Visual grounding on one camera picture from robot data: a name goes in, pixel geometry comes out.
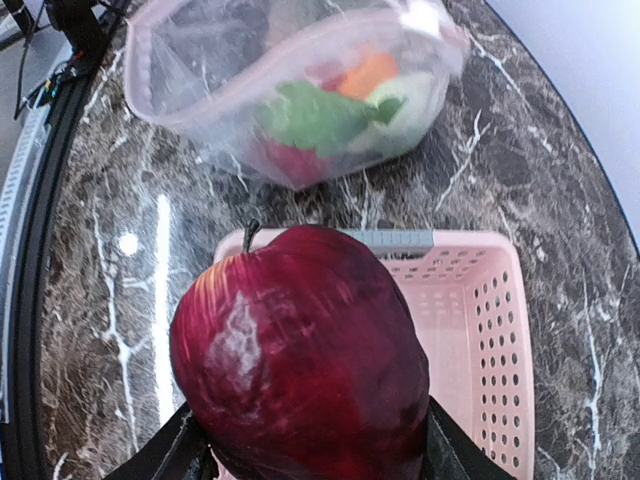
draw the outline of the transparent container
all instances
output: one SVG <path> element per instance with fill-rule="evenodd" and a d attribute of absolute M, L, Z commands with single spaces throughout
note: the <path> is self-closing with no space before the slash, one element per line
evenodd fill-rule
<path fill-rule="evenodd" d="M 203 159 L 300 189 L 414 148 L 468 45 L 433 0 L 151 0 L 125 96 Z"/>
<path fill-rule="evenodd" d="M 498 466 L 518 480 L 531 480 L 533 361 L 513 245 L 491 232 L 344 232 L 379 255 L 402 290 L 429 358 L 430 394 Z M 253 248 L 280 233 L 262 230 Z M 241 253 L 243 238 L 242 231 L 225 238 L 215 262 Z M 389 253 L 411 258 L 385 260 Z"/>

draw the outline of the white wall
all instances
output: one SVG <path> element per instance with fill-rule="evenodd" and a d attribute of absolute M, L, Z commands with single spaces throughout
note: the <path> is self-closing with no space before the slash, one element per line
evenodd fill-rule
<path fill-rule="evenodd" d="M 487 0 L 585 131 L 640 244 L 640 0 Z"/>

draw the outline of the dark marble surface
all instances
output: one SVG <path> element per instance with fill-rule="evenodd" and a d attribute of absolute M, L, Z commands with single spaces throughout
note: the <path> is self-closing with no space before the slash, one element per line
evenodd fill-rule
<path fill-rule="evenodd" d="M 218 241 L 250 217 L 507 235 L 529 299 L 536 478 L 640 478 L 640 265 L 627 226 L 523 47 L 482 2 L 451 8 L 473 53 L 420 148 L 304 193 L 220 174 L 135 118 L 120 32 L 73 143 L 53 234 L 42 388 L 54 478 L 100 478 L 173 412 L 170 315 Z"/>

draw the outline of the plastic basket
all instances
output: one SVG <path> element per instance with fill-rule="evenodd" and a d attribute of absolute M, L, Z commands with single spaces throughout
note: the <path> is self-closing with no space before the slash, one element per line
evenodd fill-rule
<path fill-rule="evenodd" d="M 431 395 L 496 464 L 532 479 L 533 363 L 513 245 L 490 232 L 343 231 L 380 255 L 402 290 L 429 357 Z M 262 230 L 253 247 L 281 232 Z M 215 261 L 239 254 L 243 236 L 226 237 Z M 411 255 L 384 259 L 389 253 Z"/>

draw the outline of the orange vegetable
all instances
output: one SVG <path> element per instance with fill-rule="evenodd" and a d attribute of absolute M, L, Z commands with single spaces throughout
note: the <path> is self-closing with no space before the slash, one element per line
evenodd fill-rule
<path fill-rule="evenodd" d="M 390 53 L 367 55 L 364 62 L 345 74 L 338 93 L 345 97 L 365 100 L 381 83 L 399 75 L 398 64 Z"/>

